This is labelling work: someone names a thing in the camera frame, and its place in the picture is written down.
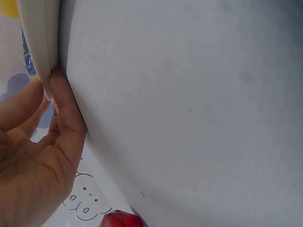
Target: white curved surface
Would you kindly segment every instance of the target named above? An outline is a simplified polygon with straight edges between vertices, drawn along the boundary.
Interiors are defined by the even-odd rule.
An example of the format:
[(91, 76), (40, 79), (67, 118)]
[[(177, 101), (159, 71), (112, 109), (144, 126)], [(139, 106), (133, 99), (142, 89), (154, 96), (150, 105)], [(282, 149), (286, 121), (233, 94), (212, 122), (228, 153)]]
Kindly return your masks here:
[(63, 1), (89, 146), (149, 227), (302, 226), (300, 7)]

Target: skin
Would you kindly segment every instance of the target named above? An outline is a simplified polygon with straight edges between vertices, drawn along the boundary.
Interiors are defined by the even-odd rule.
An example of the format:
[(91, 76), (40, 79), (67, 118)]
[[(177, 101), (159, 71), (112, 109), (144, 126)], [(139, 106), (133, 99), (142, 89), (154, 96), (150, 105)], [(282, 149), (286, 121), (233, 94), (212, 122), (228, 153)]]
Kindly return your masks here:
[(71, 87), (55, 69), (49, 132), (30, 140), (48, 107), (37, 78), (0, 104), (0, 226), (39, 227), (69, 195), (87, 132)]

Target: blue object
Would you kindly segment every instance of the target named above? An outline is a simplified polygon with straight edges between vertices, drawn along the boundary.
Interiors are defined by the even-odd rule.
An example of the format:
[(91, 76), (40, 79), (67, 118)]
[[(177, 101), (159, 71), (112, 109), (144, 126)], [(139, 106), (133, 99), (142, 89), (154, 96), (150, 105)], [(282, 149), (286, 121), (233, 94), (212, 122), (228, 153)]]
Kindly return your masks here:
[(21, 29), (21, 32), (22, 32), (22, 44), (23, 44), (23, 54), (24, 54), (25, 65), (26, 65), (28, 73), (30, 75), (34, 75), (34, 74), (36, 74), (36, 69), (35, 69), (34, 63), (32, 61), (32, 58), (30, 56), (30, 53), (29, 53), (29, 50), (27, 47), (27, 42), (25, 40), (22, 29)]

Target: red toy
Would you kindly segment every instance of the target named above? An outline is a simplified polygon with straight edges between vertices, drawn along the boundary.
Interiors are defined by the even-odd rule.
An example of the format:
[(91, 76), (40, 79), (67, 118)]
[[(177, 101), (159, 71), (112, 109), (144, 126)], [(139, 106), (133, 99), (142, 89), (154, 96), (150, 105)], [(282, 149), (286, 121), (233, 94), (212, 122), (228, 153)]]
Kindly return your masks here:
[(134, 215), (115, 210), (103, 217), (99, 227), (144, 227), (141, 219)]

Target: yellow object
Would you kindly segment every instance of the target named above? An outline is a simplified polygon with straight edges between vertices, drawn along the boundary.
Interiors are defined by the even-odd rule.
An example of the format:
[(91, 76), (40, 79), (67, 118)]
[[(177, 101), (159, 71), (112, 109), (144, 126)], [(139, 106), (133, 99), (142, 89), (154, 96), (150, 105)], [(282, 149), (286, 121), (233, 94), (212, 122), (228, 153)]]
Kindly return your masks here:
[(19, 18), (17, 0), (0, 0), (0, 13), (12, 18)]

